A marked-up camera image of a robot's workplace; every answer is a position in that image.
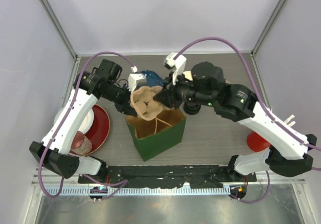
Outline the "single cardboard cup carrier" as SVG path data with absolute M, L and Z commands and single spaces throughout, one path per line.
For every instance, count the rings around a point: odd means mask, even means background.
M 164 106 L 153 99 L 161 90 L 161 86 L 142 86 L 131 94 L 130 105 L 139 118 L 151 121 L 164 110 Z

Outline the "stack of black lids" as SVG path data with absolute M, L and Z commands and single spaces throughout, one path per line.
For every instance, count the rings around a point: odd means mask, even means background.
M 199 113 L 201 105 L 196 103 L 185 102 L 183 105 L 183 109 L 185 113 L 187 113 L 188 115 L 196 115 Z

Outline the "stack of white paper cups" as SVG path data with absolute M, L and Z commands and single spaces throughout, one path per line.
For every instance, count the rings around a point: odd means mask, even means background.
M 184 77 L 184 81 L 185 82 L 193 81 L 193 77 L 192 77 L 191 71 L 184 71 L 183 72 L 183 77 Z

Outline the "green paper bag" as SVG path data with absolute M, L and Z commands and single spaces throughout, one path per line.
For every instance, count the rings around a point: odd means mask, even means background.
M 182 141 L 186 116 L 172 109 L 162 111 L 151 121 L 133 116 L 127 116 L 125 121 L 135 148 L 146 162 Z

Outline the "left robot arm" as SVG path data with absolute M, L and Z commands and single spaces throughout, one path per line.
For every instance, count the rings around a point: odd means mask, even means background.
M 70 150 L 87 113 L 101 97 L 113 102 L 119 112 L 136 115 L 129 103 L 130 95 L 139 81 L 145 82 L 145 76 L 138 73 L 134 66 L 127 86 L 120 87 L 116 82 L 121 72 L 122 68 L 109 60 L 103 60 L 95 72 L 81 71 L 58 120 L 40 142 L 30 145 L 30 152 L 40 167 L 65 179 L 74 174 L 89 174 L 95 183 L 102 183 L 106 179 L 105 162 L 89 156 L 71 155 Z

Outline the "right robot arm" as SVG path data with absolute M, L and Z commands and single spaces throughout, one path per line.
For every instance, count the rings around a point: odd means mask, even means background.
M 232 156 L 226 169 L 230 180 L 268 170 L 294 177 L 312 169 L 308 144 L 315 144 L 316 137 L 294 131 L 260 104 L 246 86 L 227 83 L 220 67 L 210 62 L 196 64 L 191 70 L 192 80 L 185 78 L 183 66 L 166 63 L 165 67 L 171 72 L 155 101 L 168 108 L 183 105 L 189 115 L 197 114 L 203 105 L 212 107 L 217 115 L 248 127 L 270 144 L 254 154 Z

